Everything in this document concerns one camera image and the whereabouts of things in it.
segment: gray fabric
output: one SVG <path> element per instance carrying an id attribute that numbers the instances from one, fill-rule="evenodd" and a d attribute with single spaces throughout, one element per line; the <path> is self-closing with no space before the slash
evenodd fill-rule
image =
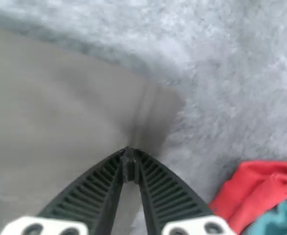
<path id="1" fill-rule="evenodd" d="M 0 30 L 0 229 L 120 148 L 155 154 L 181 105 L 123 68 Z M 123 195 L 116 234 L 140 205 L 133 187 Z"/>
<path id="2" fill-rule="evenodd" d="M 207 202 L 240 161 L 287 159 L 287 0 L 0 0 L 0 25 L 177 89 L 161 160 Z"/>

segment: teal fabric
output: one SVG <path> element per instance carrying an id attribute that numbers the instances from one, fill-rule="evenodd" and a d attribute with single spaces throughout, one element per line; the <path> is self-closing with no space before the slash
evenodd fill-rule
<path id="1" fill-rule="evenodd" d="M 287 200 L 259 217 L 245 235 L 287 235 Z"/>

